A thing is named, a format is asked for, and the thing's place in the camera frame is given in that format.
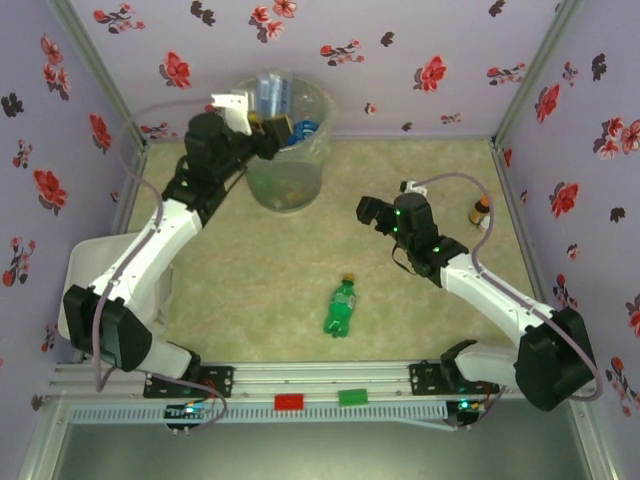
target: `purple wall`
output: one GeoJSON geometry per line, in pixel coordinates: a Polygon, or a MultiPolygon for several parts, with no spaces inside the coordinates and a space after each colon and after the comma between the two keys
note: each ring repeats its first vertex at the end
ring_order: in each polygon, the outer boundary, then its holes
{"type": "MultiPolygon", "coordinates": [[[[274,65],[334,95],[337,134],[397,136],[493,134],[559,3],[70,1],[131,111],[207,98],[274,65]]],[[[194,113],[141,123],[182,134],[194,113]]]]}
{"type": "Polygon", "coordinates": [[[37,420],[32,398],[72,358],[56,332],[69,254],[110,233],[125,177],[108,136],[121,122],[49,7],[5,9],[0,50],[0,476],[11,479],[37,420]]]}
{"type": "Polygon", "coordinates": [[[625,479],[640,471],[637,11],[586,2],[503,142],[548,293],[582,314],[606,373],[597,409],[625,479]]]}

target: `purple cable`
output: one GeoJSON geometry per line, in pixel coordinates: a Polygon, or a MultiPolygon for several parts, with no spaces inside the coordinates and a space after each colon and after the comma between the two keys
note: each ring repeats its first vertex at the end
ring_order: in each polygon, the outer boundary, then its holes
{"type": "MultiPolygon", "coordinates": [[[[125,271],[125,269],[129,266],[129,264],[133,261],[133,259],[136,257],[136,255],[138,255],[138,253],[140,253],[140,251],[144,248],[144,246],[149,243],[149,240],[151,240],[151,237],[155,234],[155,231],[157,230],[157,228],[160,226],[160,223],[162,221],[162,215],[164,213],[164,207],[163,207],[163,200],[162,200],[162,195],[160,194],[160,192],[147,180],[145,180],[144,178],[142,178],[140,175],[136,174],[136,172],[133,171],[133,169],[127,164],[127,161],[124,158],[124,153],[122,152],[122,148],[123,148],[123,142],[122,142],[122,138],[124,137],[127,129],[129,128],[129,126],[136,120],[138,119],[140,116],[145,115],[147,113],[151,113],[151,112],[155,112],[156,110],[161,110],[164,108],[170,108],[170,107],[180,107],[180,106],[188,106],[188,105],[203,105],[205,103],[210,103],[211,102],[211,98],[206,98],[206,99],[193,99],[193,100],[175,100],[175,101],[171,101],[171,102],[164,102],[164,103],[159,103],[156,105],[152,105],[150,107],[147,108],[143,108],[142,110],[139,110],[138,112],[134,113],[133,115],[131,115],[129,118],[127,118],[125,120],[125,122],[122,124],[122,126],[120,127],[120,130],[118,131],[118,134],[116,136],[117,140],[117,148],[116,151],[118,152],[118,159],[120,160],[120,164],[122,165],[122,168],[124,168],[124,170],[127,172],[128,175],[130,175],[136,182],[138,182],[141,185],[144,185],[145,187],[147,187],[151,193],[153,194],[153,196],[156,199],[156,204],[157,204],[157,212],[156,212],[156,218],[154,220],[154,228],[152,228],[145,236],[144,238],[140,241],[140,243],[138,243],[138,245],[136,245],[136,247],[125,257],[125,259],[122,261],[122,263],[116,268],[115,272],[113,272],[113,275],[111,276],[111,279],[109,280],[109,283],[107,284],[107,286],[104,289],[104,292],[102,292],[102,295],[100,296],[100,299],[98,300],[98,305],[96,306],[96,311],[93,315],[93,325],[92,325],[92,332],[91,332],[91,343],[92,343],[92,350],[94,352],[93,355],[93,366],[94,366],[94,371],[95,371],[95,386],[96,386],[96,391],[97,392],[102,392],[102,390],[104,389],[105,384],[107,383],[107,380],[109,379],[109,376],[111,375],[111,373],[113,373],[113,371],[115,370],[116,367],[111,367],[107,373],[105,374],[104,377],[102,377],[102,366],[100,364],[100,355],[95,355],[95,352],[100,352],[100,321],[102,319],[102,311],[104,310],[104,306],[107,302],[107,299],[109,298],[109,294],[111,293],[111,291],[113,290],[113,282],[115,282],[118,278],[120,278],[122,276],[122,273],[125,271]]],[[[200,427],[204,427],[207,425],[211,425],[215,422],[217,422],[218,420],[220,420],[220,418],[222,418],[223,416],[226,415],[228,408],[227,408],[227,402],[224,399],[224,397],[222,396],[222,394],[220,392],[218,392],[217,390],[204,386],[204,385],[200,385],[198,383],[193,383],[193,382],[187,382],[184,380],[178,380],[175,378],[170,378],[170,377],[166,377],[163,375],[155,375],[157,378],[161,378],[162,380],[165,380],[167,382],[171,382],[171,383],[175,383],[177,385],[183,385],[186,387],[190,387],[190,388],[195,388],[195,389],[200,389],[203,391],[206,391],[208,393],[211,393],[213,395],[215,395],[216,397],[220,398],[222,400],[223,403],[223,410],[221,413],[219,413],[218,415],[216,415],[213,419],[208,420],[207,422],[204,422],[202,424],[200,424],[197,428],[200,427]]]]}
{"type": "MultiPolygon", "coordinates": [[[[551,319],[547,318],[546,315],[543,312],[540,312],[537,308],[534,308],[533,305],[529,304],[522,297],[520,297],[520,295],[518,295],[517,293],[512,292],[510,289],[508,289],[508,288],[504,287],[503,285],[501,285],[493,277],[488,275],[482,269],[482,267],[480,266],[480,262],[478,261],[478,252],[484,246],[484,244],[487,243],[487,240],[489,239],[489,235],[491,235],[491,232],[493,231],[493,223],[494,223],[493,222],[493,218],[494,218],[493,200],[491,199],[491,195],[489,195],[489,191],[487,190],[487,188],[484,185],[482,185],[482,183],[480,183],[480,181],[477,178],[475,178],[475,177],[473,177],[471,175],[468,175],[466,173],[461,173],[461,172],[450,172],[450,173],[443,173],[441,175],[436,175],[435,177],[429,178],[429,179],[427,179],[427,180],[425,180],[423,182],[416,183],[416,186],[427,185],[429,183],[433,183],[433,182],[436,182],[438,180],[442,180],[443,178],[451,178],[451,177],[463,178],[465,180],[470,181],[471,183],[476,185],[482,191],[482,193],[489,199],[489,220],[490,220],[489,221],[489,228],[487,229],[487,231],[485,232],[485,234],[482,237],[482,239],[478,242],[478,244],[474,247],[474,249],[471,252],[471,261],[473,262],[474,268],[476,269],[476,271],[478,272],[478,274],[482,278],[484,278],[491,285],[493,285],[498,290],[500,290],[502,293],[504,293],[509,298],[511,298],[514,302],[516,302],[522,308],[526,308],[527,310],[532,310],[533,315],[535,315],[540,320],[542,320],[544,323],[549,325],[553,329],[553,331],[555,333],[557,333],[565,342],[567,342],[567,344],[578,354],[578,356],[580,357],[580,360],[582,360],[587,365],[587,367],[591,371],[591,374],[593,375],[593,378],[596,381],[596,391],[592,395],[587,396],[587,397],[581,397],[581,396],[572,395],[569,398],[571,400],[578,400],[578,401],[582,401],[582,402],[593,402],[593,401],[597,400],[598,398],[600,398],[600,396],[602,395],[602,392],[603,392],[602,376],[600,375],[600,372],[598,371],[598,367],[596,367],[595,363],[591,360],[591,358],[589,358],[589,356],[585,353],[585,351],[582,350],[582,348],[580,348],[580,345],[578,345],[575,342],[575,340],[573,340],[569,335],[567,335],[564,332],[564,330],[562,330],[558,325],[556,325],[555,322],[553,322],[551,319]]],[[[501,396],[502,396],[502,394],[500,394],[496,398],[496,400],[494,400],[491,403],[491,407],[493,407],[493,405],[496,403],[496,401],[501,396]]]]}

